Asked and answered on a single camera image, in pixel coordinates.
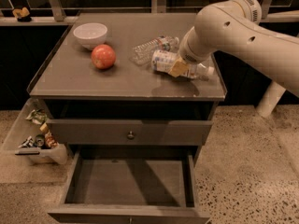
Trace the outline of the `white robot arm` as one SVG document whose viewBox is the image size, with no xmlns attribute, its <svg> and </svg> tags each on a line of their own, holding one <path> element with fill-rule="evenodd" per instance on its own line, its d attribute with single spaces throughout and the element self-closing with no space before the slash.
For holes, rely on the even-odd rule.
<svg viewBox="0 0 299 224">
<path fill-rule="evenodd" d="M 228 0 L 202 8 L 180 43 L 170 75 L 178 77 L 220 50 L 299 96 L 299 40 L 261 27 L 261 17 L 257 0 Z"/>
</svg>

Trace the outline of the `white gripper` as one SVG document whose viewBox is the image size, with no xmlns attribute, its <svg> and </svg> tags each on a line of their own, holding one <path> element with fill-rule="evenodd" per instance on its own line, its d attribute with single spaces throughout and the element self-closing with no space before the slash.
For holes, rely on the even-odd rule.
<svg viewBox="0 0 299 224">
<path fill-rule="evenodd" d="M 198 64 L 205 61 L 215 50 L 203 44 L 195 29 L 192 27 L 180 42 L 177 58 L 170 68 L 168 74 L 172 77 L 179 77 L 189 70 L 190 64 Z"/>
</svg>

